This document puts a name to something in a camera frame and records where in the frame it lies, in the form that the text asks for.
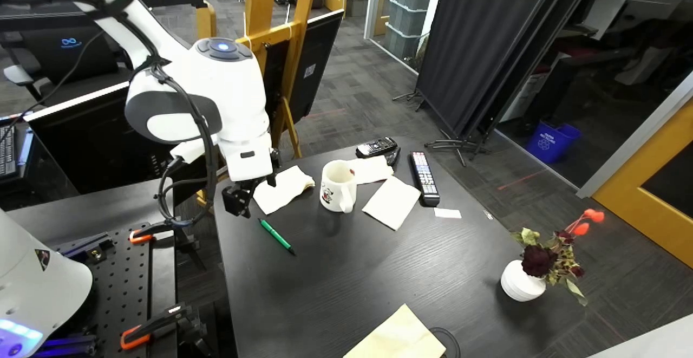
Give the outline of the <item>green pen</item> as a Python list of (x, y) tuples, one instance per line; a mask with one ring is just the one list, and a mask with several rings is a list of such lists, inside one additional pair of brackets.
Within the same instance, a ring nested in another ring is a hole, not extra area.
[(296, 256), (296, 252), (293, 250), (292, 245), (282, 235), (280, 235), (279, 232), (267, 220), (263, 218), (257, 218), (257, 220), (263, 229), (267, 231), (274, 238), (274, 240), (282, 245), (282, 247), (284, 247), (289, 254)]

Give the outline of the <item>crumpled white napkin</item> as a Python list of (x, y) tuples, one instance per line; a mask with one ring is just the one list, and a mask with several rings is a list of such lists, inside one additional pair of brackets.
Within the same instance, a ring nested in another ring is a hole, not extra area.
[(275, 177), (276, 185), (272, 187), (267, 181), (255, 188), (253, 200), (264, 214), (272, 214), (287, 205), (297, 196), (315, 186), (314, 179), (305, 174), (299, 166), (292, 166)]

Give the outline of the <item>orange and black clamp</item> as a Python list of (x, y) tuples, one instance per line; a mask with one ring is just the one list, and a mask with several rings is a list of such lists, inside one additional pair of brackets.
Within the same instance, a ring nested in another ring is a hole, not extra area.
[(140, 229), (132, 230), (129, 233), (128, 240), (131, 244), (145, 244), (151, 240), (155, 240), (155, 235), (164, 232), (174, 231), (176, 227), (170, 222), (158, 222), (152, 225), (142, 225)]
[(153, 315), (148, 321), (134, 328), (127, 329), (120, 336), (121, 350), (133, 350), (166, 334), (173, 333), (180, 321), (188, 319), (192, 314), (192, 306), (177, 303)]

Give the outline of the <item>white printed mug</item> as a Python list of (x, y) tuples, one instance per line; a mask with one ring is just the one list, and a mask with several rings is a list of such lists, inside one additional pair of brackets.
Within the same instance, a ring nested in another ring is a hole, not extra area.
[(319, 199), (321, 205), (336, 213), (349, 214), (357, 198), (356, 174), (349, 161), (334, 160), (322, 168)]

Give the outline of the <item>black perforated robot stand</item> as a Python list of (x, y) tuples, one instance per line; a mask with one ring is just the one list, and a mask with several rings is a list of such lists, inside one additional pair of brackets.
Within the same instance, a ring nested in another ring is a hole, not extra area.
[(152, 180), (0, 210), (0, 358), (214, 356), (195, 307), (173, 333), (120, 348), (124, 331), (183, 303), (175, 281), (182, 234), (128, 240), (163, 221), (157, 189)]

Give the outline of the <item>large black monitor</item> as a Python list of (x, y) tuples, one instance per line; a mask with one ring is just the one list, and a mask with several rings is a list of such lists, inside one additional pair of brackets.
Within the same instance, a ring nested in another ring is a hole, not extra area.
[(160, 178), (171, 144), (144, 138), (124, 109), (122, 82), (27, 116), (33, 133), (78, 193), (101, 192)]

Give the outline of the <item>wooden easel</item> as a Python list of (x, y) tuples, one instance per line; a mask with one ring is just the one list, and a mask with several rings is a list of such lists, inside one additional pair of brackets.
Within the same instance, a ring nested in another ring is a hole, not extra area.
[(240, 42), (252, 49), (253, 54), (257, 57), (262, 75), (265, 72), (267, 49), (271, 45), (284, 41), (289, 42), (284, 77), (280, 87), (284, 96), (280, 97), (277, 116), (274, 123), (270, 124), (270, 134), (272, 146), (279, 148), (282, 135), (287, 133), (295, 158), (301, 158), (303, 155), (296, 129), (297, 122), (293, 121), (288, 105), (293, 89), (293, 80), (297, 76), (307, 25), (309, 20), (314, 18), (310, 16), (312, 3), (313, 0), (296, 0), (295, 8), (288, 11), (292, 20), (273, 27), (274, 0), (245, 0), (244, 35), (240, 38)]

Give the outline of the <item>long black remote control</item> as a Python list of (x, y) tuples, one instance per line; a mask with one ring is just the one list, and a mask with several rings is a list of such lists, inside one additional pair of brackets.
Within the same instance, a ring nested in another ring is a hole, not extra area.
[(440, 193), (436, 187), (435, 179), (426, 154), (422, 151), (409, 153), (409, 166), (413, 172), (414, 185), (420, 192), (420, 202), (424, 207), (438, 207)]

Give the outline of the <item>pale yellow paper napkin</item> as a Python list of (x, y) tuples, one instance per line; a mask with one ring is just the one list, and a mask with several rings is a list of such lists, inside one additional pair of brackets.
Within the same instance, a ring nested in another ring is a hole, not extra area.
[(446, 347), (406, 304), (343, 358), (442, 358)]

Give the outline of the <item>black office chair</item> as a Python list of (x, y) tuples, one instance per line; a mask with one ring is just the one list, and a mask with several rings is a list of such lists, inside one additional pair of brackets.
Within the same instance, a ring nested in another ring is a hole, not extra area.
[(0, 5), (0, 81), (50, 107), (126, 82), (131, 61), (96, 23), (39, 23), (37, 6)]

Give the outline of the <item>black keyboard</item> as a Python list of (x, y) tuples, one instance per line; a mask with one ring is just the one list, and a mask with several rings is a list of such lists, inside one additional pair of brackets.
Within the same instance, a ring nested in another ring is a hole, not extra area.
[(15, 127), (0, 127), (0, 179), (17, 174), (18, 165), (15, 149)]

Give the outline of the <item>stack of grey storage bins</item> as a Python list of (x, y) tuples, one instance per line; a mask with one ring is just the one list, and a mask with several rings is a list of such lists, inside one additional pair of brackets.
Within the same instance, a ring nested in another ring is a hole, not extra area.
[(428, 14), (430, 0), (388, 0), (383, 47), (400, 60), (413, 60)]

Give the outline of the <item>black room divider screen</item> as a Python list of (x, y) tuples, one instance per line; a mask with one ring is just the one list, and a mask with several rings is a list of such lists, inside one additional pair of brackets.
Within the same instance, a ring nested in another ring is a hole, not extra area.
[(496, 99), (517, 92), (581, 0), (439, 0), (411, 96), (448, 139), (428, 148), (477, 155), (496, 124), (479, 125)]

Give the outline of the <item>blue recycling bin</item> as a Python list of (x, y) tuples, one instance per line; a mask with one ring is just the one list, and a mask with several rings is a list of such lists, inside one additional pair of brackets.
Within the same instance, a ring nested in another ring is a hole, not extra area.
[(549, 165), (560, 160), (580, 136), (581, 131), (567, 123), (553, 127), (540, 121), (526, 144), (526, 151)]

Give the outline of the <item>black cordless phone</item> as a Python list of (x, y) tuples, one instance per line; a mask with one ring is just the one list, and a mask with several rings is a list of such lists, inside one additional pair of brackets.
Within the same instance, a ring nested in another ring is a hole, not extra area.
[(398, 148), (398, 144), (392, 138), (378, 138), (369, 142), (359, 144), (355, 153), (357, 158), (367, 159), (379, 155), (386, 155)]

